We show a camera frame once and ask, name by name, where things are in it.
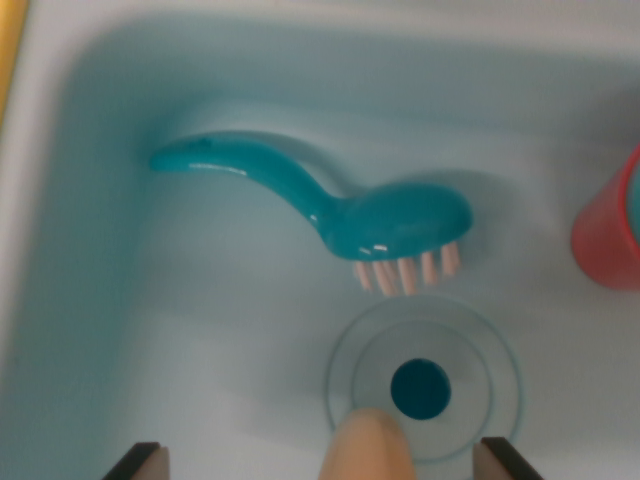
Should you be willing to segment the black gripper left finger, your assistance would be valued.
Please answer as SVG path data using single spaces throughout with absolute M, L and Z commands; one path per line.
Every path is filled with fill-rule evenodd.
M 135 443 L 103 480 L 169 480 L 169 449 L 158 442 Z

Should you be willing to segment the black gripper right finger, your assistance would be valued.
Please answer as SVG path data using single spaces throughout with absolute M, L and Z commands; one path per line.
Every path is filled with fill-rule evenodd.
M 474 480 L 542 480 L 505 437 L 483 437 L 473 446 Z

